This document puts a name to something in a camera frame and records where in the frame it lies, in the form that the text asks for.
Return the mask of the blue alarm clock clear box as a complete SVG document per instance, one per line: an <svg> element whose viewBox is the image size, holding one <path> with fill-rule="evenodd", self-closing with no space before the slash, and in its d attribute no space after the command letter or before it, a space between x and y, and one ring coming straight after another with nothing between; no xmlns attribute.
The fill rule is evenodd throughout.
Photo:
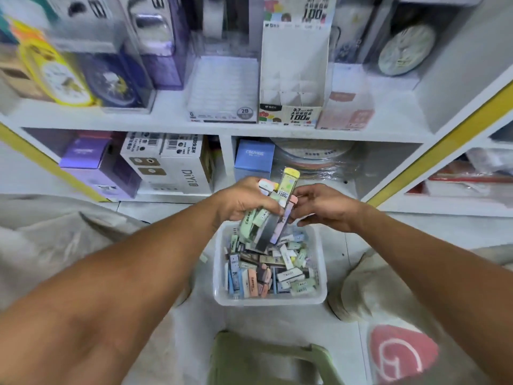
<svg viewBox="0 0 513 385"><path fill-rule="evenodd" d="M156 90L127 33L66 38L52 32L49 39L78 68L103 111L151 112Z"/></svg>

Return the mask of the white cardboard display carton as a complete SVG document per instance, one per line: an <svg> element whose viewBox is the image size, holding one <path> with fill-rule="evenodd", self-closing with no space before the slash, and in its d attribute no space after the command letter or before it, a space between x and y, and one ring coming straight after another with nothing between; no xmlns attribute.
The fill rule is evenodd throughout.
<svg viewBox="0 0 513 385"><path fill-rule="evenodd" d="M258 121L315 127L337 0L264 0Z"/></svg>

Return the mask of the person's right forearm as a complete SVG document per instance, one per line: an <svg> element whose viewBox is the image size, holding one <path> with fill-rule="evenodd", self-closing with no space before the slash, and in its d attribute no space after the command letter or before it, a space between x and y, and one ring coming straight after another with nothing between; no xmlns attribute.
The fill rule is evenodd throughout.
<svg viewBox="0 0 513 385"><path fill-rule="evenodd" d="M513 272L358 202L351 229L500 385L513 385Z"/></svg>

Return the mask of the yellow alarm clock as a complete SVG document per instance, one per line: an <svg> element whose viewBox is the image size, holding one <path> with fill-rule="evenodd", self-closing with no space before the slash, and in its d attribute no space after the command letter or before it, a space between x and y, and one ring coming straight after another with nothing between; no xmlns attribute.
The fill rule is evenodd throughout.
<svg viewBox="0 0 513 385"><path fill-rule="evenodd" d="M92 107L96 100L80 74L48 42L41 29L10 18L17 53L35 83L59 105Z"/></svg>

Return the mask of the purple box silver clock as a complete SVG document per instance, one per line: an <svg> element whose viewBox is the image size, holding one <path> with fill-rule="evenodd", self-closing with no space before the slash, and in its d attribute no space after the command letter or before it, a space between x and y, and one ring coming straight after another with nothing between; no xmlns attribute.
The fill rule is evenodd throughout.
<svg viewBox="0 0 513 385"><path fill-rule="evenodd" d="M189 27L182 0L118 0L157 90L183 90Z"/></svg>

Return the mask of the large white printed box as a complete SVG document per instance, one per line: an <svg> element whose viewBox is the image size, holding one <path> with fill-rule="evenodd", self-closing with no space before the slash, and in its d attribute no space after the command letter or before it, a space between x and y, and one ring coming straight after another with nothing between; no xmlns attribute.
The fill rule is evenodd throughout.
<svg viewBox="0 0 513 385"><path fill-rule="evenodd" d="M183 194L212 194L215 162L207 135L165 134L162 166Z"/></svg>

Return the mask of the red and white packets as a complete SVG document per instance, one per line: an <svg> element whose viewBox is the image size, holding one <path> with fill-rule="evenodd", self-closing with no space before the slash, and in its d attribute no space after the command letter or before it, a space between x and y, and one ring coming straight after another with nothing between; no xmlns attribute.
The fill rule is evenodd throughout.
<svg viewBox="0 0 513 385"><path fill-rule="evenodd" d="M506 150L472 148L410 188L407 194L513 202L513 163L501 161L511 154Z"/></svg>

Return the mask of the white round wall clock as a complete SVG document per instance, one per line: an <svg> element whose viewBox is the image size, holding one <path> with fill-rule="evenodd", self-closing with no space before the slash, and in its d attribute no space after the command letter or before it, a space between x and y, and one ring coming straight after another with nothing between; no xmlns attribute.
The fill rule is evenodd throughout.
<svg viewBox="0 0 513 385"><path fill-rule="evenodd" d="M398 32L382 48L378 68L387 76L399 76L414 70L431 53L437 33L427 24L411 25Z"/></svg>

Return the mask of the person's right hand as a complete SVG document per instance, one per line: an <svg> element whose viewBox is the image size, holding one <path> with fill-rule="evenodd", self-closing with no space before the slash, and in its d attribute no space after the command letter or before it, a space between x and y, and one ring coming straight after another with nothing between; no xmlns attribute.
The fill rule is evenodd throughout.
<svg viewBox="0 0 513 385"><path fill-rule="evenodd" d="M323 218L323 225L343 233L357 233L362 216L369 206L344 195L322 183L297 187L293 193L298 197L288 223L297 222L310 214Z"/></svg>

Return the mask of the green lead case yellow cap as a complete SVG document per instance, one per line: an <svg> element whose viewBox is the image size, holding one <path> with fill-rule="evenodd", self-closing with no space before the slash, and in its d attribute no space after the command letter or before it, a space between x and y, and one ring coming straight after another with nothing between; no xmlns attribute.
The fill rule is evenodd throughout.
<svg viewBox="0 0 513 385"><path fill-rule="evenodd" d="M285 208L287 206L299 178L300 172L298 170L290 167L284 168L277 190L278 203L281 207Z"/></svg>

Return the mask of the green plastic stool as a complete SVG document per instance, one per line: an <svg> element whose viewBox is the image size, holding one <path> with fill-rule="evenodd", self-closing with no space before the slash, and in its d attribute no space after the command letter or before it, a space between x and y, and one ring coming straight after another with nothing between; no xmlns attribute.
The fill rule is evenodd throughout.
<svg viewBox="0 0 513 385"><path fill-rule="evenodd" d="M345 385L328 350L317 345L267 343L227 330L210 352L207 385Z"/></svg>

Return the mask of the pink flat box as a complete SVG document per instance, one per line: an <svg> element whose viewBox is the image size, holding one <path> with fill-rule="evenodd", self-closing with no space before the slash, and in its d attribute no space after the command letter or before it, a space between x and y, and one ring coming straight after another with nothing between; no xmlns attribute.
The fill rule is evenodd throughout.
<svg viewBox="0 0 513 385"><path fill-rule="evenodd" d="M375 114L375 102L369 91L332 91L325 104L316 129L363 130Z"/></svg>

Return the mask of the clear plastic bin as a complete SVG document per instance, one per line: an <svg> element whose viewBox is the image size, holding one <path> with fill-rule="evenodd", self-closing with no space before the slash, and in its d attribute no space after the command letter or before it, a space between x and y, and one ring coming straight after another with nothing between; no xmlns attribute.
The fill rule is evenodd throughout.
<svg viewBox="0 0 513 385"><path fill-rule="evenodd" d="M240 295L230 295L229 289L224 288L224 263L226 262L224 247L237 224L224 223L215 236L215 254L213 256L213 296L222 306L252 307L252 306L283 306L283 305L314 305L321 304L327 296L327 274L322 249L322 241L318 229L307 226L298 231L305 234L308 258L313 266L313 276L317 284L315 291L292 296L290 293L268 294L266 298L242 298Z"/></svg>

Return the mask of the wrapped stack of round plates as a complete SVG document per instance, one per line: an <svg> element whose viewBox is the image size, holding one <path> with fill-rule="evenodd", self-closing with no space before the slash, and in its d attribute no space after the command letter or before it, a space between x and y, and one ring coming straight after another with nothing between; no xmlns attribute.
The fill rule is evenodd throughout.
<svg viewBox="0 0 513 385"><path fill-rule="evenodd" d="M301 180L353 180L362 170L365 144L342 140L274 137L271 177L277 179L286 167L298 170Z"/></svg>

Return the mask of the grey lead case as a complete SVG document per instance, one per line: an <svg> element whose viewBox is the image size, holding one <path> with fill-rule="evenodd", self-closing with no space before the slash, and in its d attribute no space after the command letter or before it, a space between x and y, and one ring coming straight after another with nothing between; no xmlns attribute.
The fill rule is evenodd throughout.
<svg viewBox="0 0 513 385"><path fill-rule="evenodd" d="M254 238L254 249L257 252L265 252L278 225L281 217L276 214L270 214L264 224L259 228Z"/></svg>

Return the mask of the person's right leg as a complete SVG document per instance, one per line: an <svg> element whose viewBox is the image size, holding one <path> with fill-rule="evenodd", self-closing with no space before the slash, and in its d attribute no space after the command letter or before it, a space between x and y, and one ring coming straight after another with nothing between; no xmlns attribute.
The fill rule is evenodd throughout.
<svg viewBox="0 0 513 385"><path fill-rule="evenodd" d="M513 272L513 244L484 247L470 252ZM452 339L401 277L378 253L370 250L346 277L328 302L342 321L402 321L420 330L438 347L427 369L405 375L393 385L500 385Z"/></svg>

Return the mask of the white floral box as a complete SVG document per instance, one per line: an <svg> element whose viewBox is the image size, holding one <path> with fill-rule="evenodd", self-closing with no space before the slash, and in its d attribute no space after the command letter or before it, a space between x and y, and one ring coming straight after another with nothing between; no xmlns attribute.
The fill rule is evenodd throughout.
<svg viewBox="0 0 513 385"><path fill-rule="evenodd" d="M374 5L368 2L349 2L336 7L331 25L332 60L335 63L356 63L373 10Z"/></svg>

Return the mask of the pale green lead case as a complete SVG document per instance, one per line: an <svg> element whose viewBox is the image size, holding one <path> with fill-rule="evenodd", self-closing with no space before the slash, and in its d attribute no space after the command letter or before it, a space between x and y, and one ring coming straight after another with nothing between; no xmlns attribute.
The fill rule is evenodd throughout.
<svg viewBox="0 0 513 385"><path fill-rule="evenodd" d="M239 238L248 244L257 236L258 231L265 225L270 212L264 208L256 208L246 213L239 226Z"/></svg>

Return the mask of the pile of pastel lead cases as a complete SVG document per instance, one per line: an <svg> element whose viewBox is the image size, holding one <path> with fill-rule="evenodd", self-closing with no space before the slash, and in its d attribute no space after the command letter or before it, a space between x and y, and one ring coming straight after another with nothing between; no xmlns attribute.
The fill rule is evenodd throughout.
<svg viewBox="0 0 513 385"><path fill-rule="evenodd" d="M297 296L315 291L317 281L305 237L298 227L289 227L277 245L257 252L240 240L236 228L224 247L225 289L242 298L266 298L276 293Z"/></svg>

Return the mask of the purple cardboard box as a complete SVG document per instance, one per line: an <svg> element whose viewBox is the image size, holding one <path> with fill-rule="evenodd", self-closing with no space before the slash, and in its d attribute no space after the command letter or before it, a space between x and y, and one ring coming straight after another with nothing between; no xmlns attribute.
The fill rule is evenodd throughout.
<svg viewBox="0 0 513 385"><path fill-rule="evenodd" d="M59 167L107 199L133 199L141 178L121 156L125 137L118 131L79 132Z"/></svg>

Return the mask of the person's left forearm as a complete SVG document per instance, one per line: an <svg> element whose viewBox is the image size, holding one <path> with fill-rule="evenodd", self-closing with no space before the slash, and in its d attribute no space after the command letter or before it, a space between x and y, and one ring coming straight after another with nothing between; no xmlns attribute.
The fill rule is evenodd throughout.
<svg viewBox="0 0 513 385"><path fill-rule="evenodd" d="M0 385L120 385L222 224L215 194L90 254L0 314Z"/></svg>

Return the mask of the pink purple lead case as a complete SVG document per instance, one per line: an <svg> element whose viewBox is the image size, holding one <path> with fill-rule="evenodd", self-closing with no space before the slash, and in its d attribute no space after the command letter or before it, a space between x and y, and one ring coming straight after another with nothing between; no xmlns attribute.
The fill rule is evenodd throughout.
<svg viewBox="0 0 513 385"><path fill-rule="evenodd" d="M293 209L293 207L295 207L297 202L298 202L298 197L295 195L291 195L286 206L285 206L285 212L284 212L283 216L278 220L278 223L273 231L273 235L270 239L271 244L275 245L277 243L280 235L282 234L284 227L287 224L287 221L292 212L292 209Z"/></svg>

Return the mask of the blue cardboard box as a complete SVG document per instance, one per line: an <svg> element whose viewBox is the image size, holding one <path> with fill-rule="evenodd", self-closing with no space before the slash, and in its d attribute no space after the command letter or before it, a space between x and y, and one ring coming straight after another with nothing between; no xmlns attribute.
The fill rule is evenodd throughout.
<svg viewBox="0 0 513 385"><path fill-rule="evenodd" d="M248 176L270 180L274 150L273 142L240 139L234 161L235 181Z"/></svg>

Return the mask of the white lead refill box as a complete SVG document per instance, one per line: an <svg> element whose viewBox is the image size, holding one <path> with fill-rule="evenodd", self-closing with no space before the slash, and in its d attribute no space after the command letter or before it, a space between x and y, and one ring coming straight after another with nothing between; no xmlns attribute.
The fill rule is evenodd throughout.
<svg viewBox="0 0 513 385"><path fill-rule="evenodd" d="M189 121L257 123L259 72L255 58L199 57L187 88Z"/></svg>

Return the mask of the person's left hand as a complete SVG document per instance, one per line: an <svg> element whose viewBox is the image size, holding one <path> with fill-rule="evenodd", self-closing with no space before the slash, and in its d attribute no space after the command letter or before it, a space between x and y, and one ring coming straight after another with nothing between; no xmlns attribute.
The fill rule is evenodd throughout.
<svg viewBox="0 0 513 385"><path fill-rule="evenodd" d="M218 229L225 221L240 221L245 215L245 179L214 193L213 228Z"/></svg>

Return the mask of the white shelf unit yellow trim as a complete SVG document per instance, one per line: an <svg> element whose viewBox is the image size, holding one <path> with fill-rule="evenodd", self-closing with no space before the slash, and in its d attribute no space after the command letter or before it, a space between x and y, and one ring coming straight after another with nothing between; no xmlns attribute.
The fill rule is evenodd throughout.
<svg viewBox="0 0 513 385"><path fill-rule="evenodd" d="M369 190L364 200L384 200L388 182L453 130L470 130L474 113L491 115L490 127L513 110L513 0L483 0L442 45L421 73L414 90L373 92L375 114L363 130L321 130L307 126L190 122L185 91L157 94L150 114L105 113L98 107L71 108L14 98L0 110L0 123L12 131L84 129L198 133L218 136L296 137L305 139L413 143L421 146L405 163Z"/></svg>

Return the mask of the small white printed box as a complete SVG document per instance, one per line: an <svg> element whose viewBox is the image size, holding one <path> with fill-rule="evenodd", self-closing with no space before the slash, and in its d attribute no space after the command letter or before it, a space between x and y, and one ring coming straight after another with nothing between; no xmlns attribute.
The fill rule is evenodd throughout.
<svg viewBox="0 0 513 385"><path fill-rule="evenodd" d="M164 133L128 132L120 155L139 177L150 184L168 184L169 178L161 163Z"/></svg>

